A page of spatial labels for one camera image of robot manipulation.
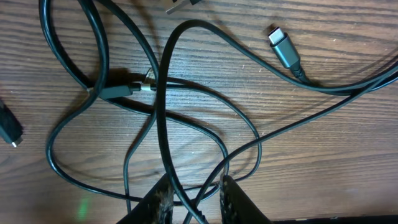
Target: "wood grain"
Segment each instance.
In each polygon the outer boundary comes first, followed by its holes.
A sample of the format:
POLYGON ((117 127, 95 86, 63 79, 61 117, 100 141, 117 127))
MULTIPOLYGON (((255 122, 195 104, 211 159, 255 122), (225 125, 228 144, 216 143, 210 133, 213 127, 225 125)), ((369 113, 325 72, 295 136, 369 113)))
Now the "wood grain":
MULTIPOLYGON (((158 0, 115 2, 159 58, 170 33, 188 19, 217 24, 282 69, 263 33, 275 23, 291 36, 309 77, 327 85, 370 76, 398 52, 394 0, 214 0, 171 16, 158 0)), ((98 53, 84 13, 74 0, 53 5, 62 44, 94 77, 98 53)), ((149 62, 137 41, 115 16, 98 8, 108 34, 111 68, 146 73, 149 62)), ((25 140, 17 149, 0 142, 0 222, 116 223, 125 215, 124 201, 66 183, 45 160, 49 131, 86 96, 51 53, 40 29, 37 1, 0 2, 0 67, 0 97, 25 129, 25 140)), ((170 76, 208 85, 230 97, 261 134, 341 100, 282 81, 203 29, 181 36, 170 76)), ((258 172, 240 186, 273 220, 398 214, 397 91, 396 84, 390 85, 265 142, 258 172)), ((152 103, 154 96, 137 93, 133 98, 152 103)), ((214 99, 170 90, 167 100, 168 109, 194 117, 218 133, 229 151, 253 139, 245 123, 214 99)), ((122 193, 124 155, 145 120, 99 100, 59 135, 57 159, 73 177, 122 193)), ((167 125, 181 181, 202 183, 221 160, 217 145, 194 130, 167 125)), ((154 127, 132 158, 134 195, 145 195, 164 173, 156 133, 154 127)), ((250 149, 231 163, 234 177, 251 169, 255 155, 256 149, 250 149)), ((211 223, 220 222, 218 200, 216 195, 200 204, 211 223)), ((184 208, 176 208, 175 222, 181 223, 185 214, 184 208)))

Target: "black object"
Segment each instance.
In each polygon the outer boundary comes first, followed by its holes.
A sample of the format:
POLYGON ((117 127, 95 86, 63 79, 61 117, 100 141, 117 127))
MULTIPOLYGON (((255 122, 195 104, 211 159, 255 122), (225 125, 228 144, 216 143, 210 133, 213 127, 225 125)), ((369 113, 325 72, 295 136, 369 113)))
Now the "black object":
POLYGON ((397 224, 398 215, 376 217, 317 218, 302 221, 279 221, 275 224, 397 224))
POLYGON ((118 224, 172 224, 174 190, 167 175, 118 224))
POLYGON ((190 2, 191 2, 191 4, 192 4, 192 6, 194 5, 194 4, 196 4, 196 3, 198 3, 198 2, 200 2, 201 0, 190 0, 190 2))
POLYGON ((130 83, 127 85, 106 86, 102 89, 99 97, 102 99, 112 99, 123 96, 130 96, 134 91, 140 91, 140 83, 130 83))
POLYGON ((0 100, 0 135, 8 144, 17 147, 22 142, 22 126, 10 109, 0 100))
POLYGON ((272 224, 232 177, 225 175, 220 185, 223 224, 272 224))

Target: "black cable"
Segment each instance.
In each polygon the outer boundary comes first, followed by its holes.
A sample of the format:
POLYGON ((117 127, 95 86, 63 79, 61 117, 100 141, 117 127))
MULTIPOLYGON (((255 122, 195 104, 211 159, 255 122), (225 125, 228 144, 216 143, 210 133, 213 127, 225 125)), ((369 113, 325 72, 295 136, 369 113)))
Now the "black cable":
MULTIPOLYGON (((282 72, 278 71, 276 68, 273 66, 269 65, 267 62, 263 61, 261 58, 259 58, 257 55, 254 53, 250 52, 248 49, 245 49, 242 45, 237 43, 232 37, 230 37, 228 34, 217 28, 216 26, 205 22, 205 21, 198 21, 198 20, 192 20, 192 21, 186 21, 180 24, 170 35, 163 55, 162 55, 162 60, 160 63, 160 69, 159 69, 159 79, 158 79, 158 84, 157 84, 157 93, 156 93, 156 100, 157 100, 157 129, 158 129, 158 138, 159 138, 159 146, 160 146, 160 151, 162 153, 162 159, 164 163, 165 170, 169 176, 169 179, 173 185, 173 188, 176 191, 177 196, 180 198, 180 200, 184 203, 185 207, 188 209, 189 213, 184 220, 184 223, 189 223, 192 215, 197 219, 199 223, 207 223, 205 217, 201 214, 201 212, 197 209, 197 205, 207 189, 207 187, 210 185, 211 181, 215 178, 215 175, 219 172, 218 167, 215 169, 215 171, 212 172, 212 175, 209 176, 207 181, 203 184, 203 187, 198 193, 198 196, 195 200, 195 204, 192 204, 192 202, 189 200, 187 194, 182 190, 182 186, 178 180, 178 177, 175 173, 175 169, 173 166, 172 158, 170 155, 170 149, 169 149, 169 142, 167 139, 167 127, 166 127, 166 119, 165 119, 165 92, 166 92, 166 87, 167 87, 167 75, 169 71, 169 65, 170 61, 172 58, 172 53, 173 49, 175 47, 175 44, 178 41, 178 38, 180 35, 187 29, 192 28, 192 27, 202 27, 204 29, 207 29, 209 31, 212 31, 214 34, 218 35, 227 43, 229 43, 231 46, 236 48, 238 51, 249 57, 250 59, 254 60, 257 62, 259 65, 262 65, 264 68, 270 70, 272 73, 275 73, 278 77, 281 77, 283 80, 288 81, 291 84, 297 85, 299 87, 306 88, 308 90, 313 90, 313 91, 320 91, 323 93, 331 94, 331 95, 340 95, 342 92, 349 94, 350 97, 347 99, 343 100, 342 102, 324 110, 321 111, 313 116, 310 116, 306 119, 303 119, 301 121, 298 121, 294 124, 291 124, 289 126, 286 126, 285 128, 282 128, 274 133, 271 134, 273 137, 274 135, 278 135, 281 133, 284 133, 290 129, 296 128, 298 126, 301 126, 307 122, 312 121, 313 119, 320 118, 328 113, 331 113, 334 110, 337 110, 338 108, 341 108, 342 106, 350 103, 351 101, 357 99, 361 95, 367 93, 368 91, 372 91, 374 88, 379 88, 381 87, 381 84, 383 85, 388 85, 387 83, 384 83, 384 80, 387 78, 391 78, 392 80, 396 80, 396 76, 398 75, 397 70, 398 70, 398 62, 396 62, 392 67, 390 67, 388 70, 385 72, 382 72, 374 77, 362 80, 360 82, 350 84, 350 85, 343 85, 343 86, 317 86, 314 84, 306 84, 306 83, 301 83, 297 80, 294 80, 293 78, 290 78, 286 75, 284 75, 282 72)), ((267 140, 267 136, 263 136, 259 139, 256 139, 247 145, 253 145, 253 142, 256 143, 261 143, 265 140, 267 140)), ((232 154, 228 156, 228 158, 232 159, 234 156, 239 154, 240 152, 246 150, 246 147, 241 147, 234 151, 232 154)))
POLYGON ((144 52, 146 53, 150 64, 152 66, 152 69, 154 70, 155 73, 155 79, 156 79, 156 85, 154 88, 157 90, 157 97, 156 97, 156 102, 154 106, 149 106, 145 105, 140 102, 128 100, 126 98, 115 98, 115 99, 110 99, 106 100, 107 102, 116 105, 122 109, 132 111, 134 113, 139 113, 139 114, 145 114, 149 115, 149 119, 146 122, 146 124, 143 126, 142 131, 140 134, 137 136, 136 140, 133 142, 131 148, 126 154, 125 161, 124 161, 124 186, 125 186, 125 195, 123 194, 117 194, 115 192, 110 192, 107 190, 103 189, 98 189, 93 186, 86 185, 82 182, 79 182, 78 180, 73 179, 70 177, 68 174, 66 174, 61 168, 58 166, 58 164, 55 162, 54 159, 54 154, 53 154, 53 143, 55 138, 57 137, 58 133, 61 131, 61 129, 69 122, 71 121, 74 117, 78 116, 80 113, 84 112, 87 108, 89 108, 93 102, 98 98, 99 94, 101 93, 102 89, 104 88, 104 85, 106 83, 106 78, 108 76, 109 72, 109 49, 108 49, 108 42, 106 40, 106 34, 104 31, 103 24, 101 22, 100 16, 98 14, 97 9, 95 8, 95 5, 91 0, 79 0, 79 3, 85 12, 90 25, 93 28, 93 31, 95 33, 96 41, 97 41, 97 46, 98 46, 98 52, 100 56, 100 68, 99 68, 99 78, 97 81, 93 82, 90 79, 88 79, 80 70, 79 68, 72 62, 72 60, 69 58, 67 55, 66 51, 62 47, 55 30, 53 28, 52 24, 52 19, 50 16, 50 0, 40 0, 39 1, 39 14, 40 14, 40 23, 42 25, 43 33, 44 36, 49 43, 50 48, 52 49, 53 53, 55 56, 59 59, 60 63, 65 67, 65 69, 68 71, 68 73, 84 88, 87 90, 90 90, 90 95, 87 100, 85 100, 77 110, 72 111, 66 117, 64 117, 61 122, 59 122, 56 127, 53 129, 53 131, 50 133, 49 139, 47 141, 46 145, 46 155, 47 155, 47 160, 52 167, 52 169, 61 177, 63 177, 66 181, 68 181, 71 184, 74 184, 78 187, 81 187, 85 190, 89 190, 90 192, 94 192, 97 194, 103 194, 107 195, 110 197, 115 197, 115 198, 120 198, 126 200, 127 203, 127 209, 128 211, 131 210, 130 206, 130 201, 136 201, 139 202, 141 198, 139 197, 132 197, 129 195, 129 181, 128 181, 128 163, 129 159, 133 155, 134 151, 138 148, 142 140, 145 138, 146 134, 154 124, 155 119, 157 119, 157 126, 158 126, 158 137, 159 137, 159 146, 160 146, 160 152, 162 154, 162 160, 165 166, 166 173, 173 185, 173 188, 175 190, 175 193, 177 196, 180 198, 181 202, 175 202, 176 205, 184 205, 188 209, 189 213, 184 220, 184 223, 189 223, 192 215, 198 220, 199 223, 207 223, 205 217, 201 214, 201 212, 197 209, 197 205, 199 204, 200 201, 211 197, 213 194, 217 192, 219 189, 218 185, 215 183, 212 183, 217 176, 217 174, 221 171, 222 168, 225 168, 225 173, 228 173, 228 164, 231 159, 233 159, 235 156, 237 156, 239 153, 245 151, 246 149, 253 147, 255 145, 258 145, 258 153, 257 153, 257 161, 254 166, 254 168, 250 171, 250 173, 244 175, 243 177, 240 177, 236 180, 243 180, 250 175, 252 175, 256 169, 259 166, 259 163, 261 161, 261 143, 273 138, 277 135, 280 135, 284 132, 290 131, 291 129, 297 128, 303 124, 309 123, 313 121, 314 119, 318 119, 324 115, 327 115, 328 113, 331 113, 335 110, 338 110, 339 108, 343 107, 344 105, 347 105, 348 103, 351 103, 353 100, 359 98, 361 95, 374 91, 377 89, 380 89, 386 85, 391 84, 392 82, 396 81, 398 79, 398 62, 394 63, 392 66, 390 66, 388 69, 385 71, 371 77, 364 79, 360 82, 356 82, 354 84, 350 85, 342 85, 342 86, 320 86, 318 84, 314 84, 311 82, 311 80, 308 79, 308 77, 305 75, 304 70, 302 70, 302 67, 300 67, 300 70, 294 70, 292 71, 295 74, 295 77, 299 79, 297 81, 296 79, 290 78, 287 75, 284 75, 282 72, 278 71, 276 68, 273 66, 269 65, 267 62, 263 61, 261 58, 259 58, 257 55, 254 53, 250 52, 249 50, 245 49, 242 45, 238 44, 235 40, 233 40, 229 35, 225 34, 222 30, 219 28, 204 22, 204 21, 187 21, 182 24, 180 24, 171 34, 170 38, 168 39, 167 45, 165 46, 164 53, 162 56, 162 62, 160 63, 160 67, 157 63, 157 60, 155 58, 155 55, 146 41, 145 37, 143 34, 140 32, 138 27, 133 23, 133 21, 125 14, 115 3, 113 3, 110 0, 97 0, 101 4, 103 4, 105 7, 107 7, 113 14, 118 16, 120 20, 130 29, 132 34, 137 38, 138 42, 141 44, 142 48, 144 49, 144 52), (227 41, 231 46, 236 48, 238 51, 240 51, 242 54, 246 55, 247 57, 251 58, 255 62, 257 62, 259 65, 262 65, 264 68, 268 69, 272 73, 276 74, 278 77, 281 79, 308 89, 312 91, 319 91, 322 93, 326 94, 331 94, 331 95, 346 95, 349 96, 345 100, 321 111, 318 112, 312 116, 309 116, 305 119, 302 119, 300 121, 297 121, 293 124, 290 124, 284 128, 278 129, 277 131, 274 131, 270 134, 267 134, 265 136, 259 137, 257 130, 255 129, 254 125, 252 122, 250 122, 249 118, 240 111, 235 105, 232 104, 225 96, 217 93, 214 90, 211 90, 205 86, 201 86, 197 83, 189 82, 186 80, 179 80, 179 79, 173 79, 173 78, 167 78, 168 74, 168 69, 171 61, 171 56, 172 52, 174 49, 175 44, 178 41, 179 36, 187 29, 191 27, 202 27, 207 30, 212 31, 216 35, 220 36, 222 39, 227 41), (167 84, 167 82, 174 82, 178 83, 178 85, 175 84, 167 84), (222 103, 226 104, 229 106, 232 110, 234 110, 242 119, 249 125, 251 128, 252 132, 254 133, 256 139, 241 146, 237 150, 233 151, 230 155, 228 155, 227 149, 222 142, 222 140, 212 131, 209 129, 200 126, 199 124, 196 124, 189 118, 186 118, 184 116, 181 116, 179 114, 175 114, 171 111, 166 111, 165 109, 165 92, 166 88, 171 88, 171 89, 178 89, 178 90, 191 90, 191 91, 197 91, 200 93, 204 93, 206 95, 209 95, 213 98, 216 98, 217 100, 220 100, 222 103), (175 173, 175 169, 172 163, 172 158, 170 155, 170 149, 169 149, 169 144, 168 144, 168 139, 167 139, 167 128, 166 128, 166 119, 169 119, 171 121, 177 122, 179 124, 186 125, 190 128, 196 129, 197 131, 200 131, 210 138, 212 138, 220 147, 221 152, 223 153, 224 159, 217 165, 217 167, 214 169, 214 171, 210 174, 210 176, 207 178, 206 182, 202 186, 197 186, 197 187, 190 187, 188 189, 183 189, 181 183, 179 182, 179 179, 175 173), (214 185, 214 187, 209 191, 207 191, 207 188, 209 186, 214 185), (195 200, 190 200, 186 193, 185 190, 190 190, 190 189, 197 189, 200 188, 200 191, 196 197, 195 200))
MULTIPOLYGON (((87 9, 87 10, 94 10, 96 11, 95 7, 93 6, 92 2, 87 2, 87 4, 90 5, 91 8, 87 9)), ((115 15, 117 15, 121 21, 123 21, 125 23, 125 25, 130 29, 130 31, 133 33, 133 35, 137 38, 137 40, 139 41, 139 43, 142 45, 142 48, 144 49, 145 53, 147 54, 150 63, 152 65, 152 69, 154 70, 155 73, 155 78, 157 78, 157 71, 159 69, 159 65, 156 61, 155 55, 152 51, 152 49, 150 48, 148 42, 146 41, 145 37, 143 36, 143 34, 140 32, 140 30, 138 29, 138 27, 133 23, 132 20, 130 20, 130 18, 117 6, 115 5, 115 3, 113 3, 112 1, 109 0, 99 0, 99 2, 101 4, 104 4, 104 6, 106 6, 112 13, 114 13, 115 15)), ((50 48, 53 50, 53 53, 55 54, 55 56, 59 59, 59 61, 61 62, 61 64, 65 67, 65 69, 69 72, 69 74, 84 88, 89 90, 93 85, 94 82, 92 82, 91 80, 89 80, 82 72, 81 70, 79 70, 79 68, 72 62, 72 60, 69 58, 69 56, 67 55, 66 51, 64 50, 64 48, 62 47, 56 33, 55 30, 53 28, 53 24, 52 24, 52 19, 51 19, 51 5, 50 5, 51 1, 50 0, 40 0, 39 1, 39 14, 40 14, 40 23, 42 25, 42 29, 43 29, 43 33, 45 35, 45 38, 47 40, 47 42, 49 43, 50 48)), ((92 20, 95 22, 96 26, 99 26, 102 24, 102 22, 100 21, 99 17, 93 17, 91 14, 89 14, 88 16, 92 17, 92 20)), ((109 64, 109 53, 107 58, 104 59, 105 62, 107 62, 109 64)), ((183 80, 179 80, 176 79, 174 80, 175 82, 182 82, 183 80)), ((199 86, 199 89, 201 89, 202 92, 206 93, 208 91, 211 91, 211 93, 209 93, 208 95, 210 96, 216 96, 217 98, 225 98, 223 96, 221 96, 219 93, 210 90, 208 88, 205 88, 197 83, 193 83, 190 82, 191 85, 196 85, 199 86)), ((150 118, 148 120, 148 122, 146 123, 146 125, 143 127, 143 131, 140 133, 140 135, 138 135, 136 137, 136 140, 134 141, 134 144, 131 146, 131 148, 129 149, 128 153, 126 154, 125 160, 124 160, 124 186, 125 186, 125 195, 122 194, 117 194, 114 192, 110 192, 107 190, 103 190, 103 189, 98 189, 96 187, 90 186, 90 185, 86 185, 82 182, 79 182, 75 179, 73 179, 72 177, 70 177, 68 174, 66 174, 59 166, 58 164, 55 162, 54 160, 54 156, 53 156, 53 142, 57 136, 57 134, 59 133, 59 131, 61 130, 61 128, 56 127, 50 137, 49 140, 47 142, 47 148, 46 148, 46 154, 47 156, 47 160, 50 164, 50 166, 52 167, 52 169, 61 177, 63 177, 65 180, 67 180, 68 182, 70 182, 73 185, 76 185, 78 187, 81 187, 85 190, 88 190, 90 192, 94 192, 97 194, 103 194, 103 195, 107 195, 110 197, 115 197, 115 198, 120 198, 120 199, 125 199, 126 203, 127 203, 127 209, 128 211, 131 210, 131 206, 130 206, 130 201, 135 201, 135 202, 139 202, 142 198, 140 197, 132 197, 129 195, 129 181, 128 181, 128 163, 129 163, 129 159, 131 158, 132 154, 134 153, 134 151, 138 148, 139 144, 142 142, 142 140, 145 138, 147 132, 150 130, 150 128, 152 127, 153 123, 154 123, 154 116, 152 114, 155 114, 155 110, 153 107, 149 106, 149 105, 145 105, 143 103, 139 103, 139 102, 135 102, 132 100, 127 100, 127 99, 122 99, 122 98, 118 98, 118 99, 112 99, 112 100, 107 100, 109 103, 112 103, 120 108, 123 108, 125 110, 129 110, 135 113, 139 113, 139 114, 144 114, 144 115, 149 115, 150 118)), ((63 119, 62 121, 62 127, 65 126, 70 120, 72 120, 74 117, 66 117, 63 119)), ((178 114, 175 114, 173 112, 168 112, 167 113, 167 118, 186 125, 190 128, 196 129, 197 131, 202 132, 203 134, 206 134, 207 136, 209 136, 210 138, 212 138, 220 147, 221 152, 223 153, 223 156, 226 157, 228 155, 228 151, 224 145, 224 143, 222 142, 222 140, 212 131, 210 131, 209 129, 200 126, 199 124, 194 123, 193 121, 191 121, 190 119, 187 119, 183 116, 180 116, 178 114)), ((254 125, 250 122, 250 120, 248 120, 248 118, 244 115, 244 120, 245 122, 248 123, 248 125, 250 126, 251 129, 254 128, 254 131, 257 132, 255 130, 254 125)), ((252 175, 256 169, 259 166, 261 160, 261 152, 259 152, 258 157, 257 157, 257 162, 253 168, 252 171, 250 171, 249 174, 246 174, 244 177, 240 177, 238 179, 236 179, 237 181, 239 180, 243 180, 247 177, 249 177, 250 175, 252 175)), ((225 173, 228 173, 228 167, 229 165, 226 164, 225 165, 225 173)), ((204 196, 203 199, 207 199, 209 197, 211 197, 212 195, 214 195, 218 189, 219 186, 216 184, 213 184, 215 187, 213 189, 211 189, 209 192, 207 192, 204 196)), ((192 190, 192 189, 197 189, 200 188, 201 186, 198 187, 191 187, 188 188, 187 190, 192 190)), ((176 206, 182 205, 181 202, 174 202, 174 204, 176 206)))

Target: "black plug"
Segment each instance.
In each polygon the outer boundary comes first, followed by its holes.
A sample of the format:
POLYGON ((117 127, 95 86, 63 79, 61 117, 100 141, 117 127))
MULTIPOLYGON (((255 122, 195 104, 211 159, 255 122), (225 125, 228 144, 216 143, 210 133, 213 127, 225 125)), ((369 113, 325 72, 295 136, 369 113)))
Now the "black plug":
POLYGON ((99 97, 106 100, 124 96, 131 96, 134 91, 141 91, 141 83, 133 82, 126 85, 106 86, 102 89, 99 97))
POLYGON ((22 126, 10 109, 0 100, 0 135, 8 144, 17 147, 22 142, 22 126))

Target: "metal connector tip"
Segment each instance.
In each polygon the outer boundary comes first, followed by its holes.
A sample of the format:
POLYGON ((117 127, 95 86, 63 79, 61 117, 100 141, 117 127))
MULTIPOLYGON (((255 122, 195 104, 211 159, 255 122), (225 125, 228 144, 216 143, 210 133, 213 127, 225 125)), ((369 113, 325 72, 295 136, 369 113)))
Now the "metal connector tip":
POLYGON ((23 139, 21 137, 19 137, 19 139, 12 142, 11 144, 12 144, 12 146, 17 147, 22 141, 23 141, 23 139))
POLYGON ((282 29, 276 27, 273 31, 268 34, 268 38, 273 45, 277 44, 280 40, 285 37, 285 34, 282 32, 282 29))

